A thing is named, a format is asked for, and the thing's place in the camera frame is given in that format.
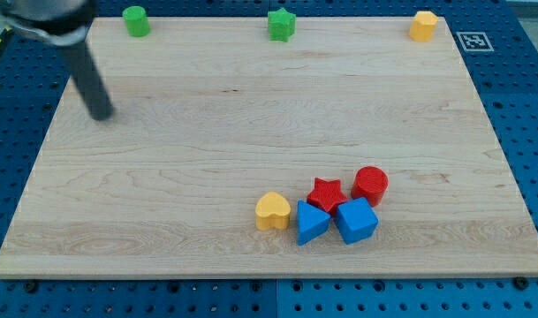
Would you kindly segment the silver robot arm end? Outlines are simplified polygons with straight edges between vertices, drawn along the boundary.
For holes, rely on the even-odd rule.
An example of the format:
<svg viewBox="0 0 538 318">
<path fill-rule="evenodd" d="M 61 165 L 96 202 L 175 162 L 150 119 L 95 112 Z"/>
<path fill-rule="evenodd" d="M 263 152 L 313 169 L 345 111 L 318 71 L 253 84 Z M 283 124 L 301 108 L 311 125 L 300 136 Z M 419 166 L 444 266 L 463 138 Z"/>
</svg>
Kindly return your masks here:
<svg viewBox="0 0 538 318">
<path fill-rule="evenodd" d="M 57 47 L 85 41 L 96 0 L 0 0 L 0 12 L 20 35 Z"/>
</svg>

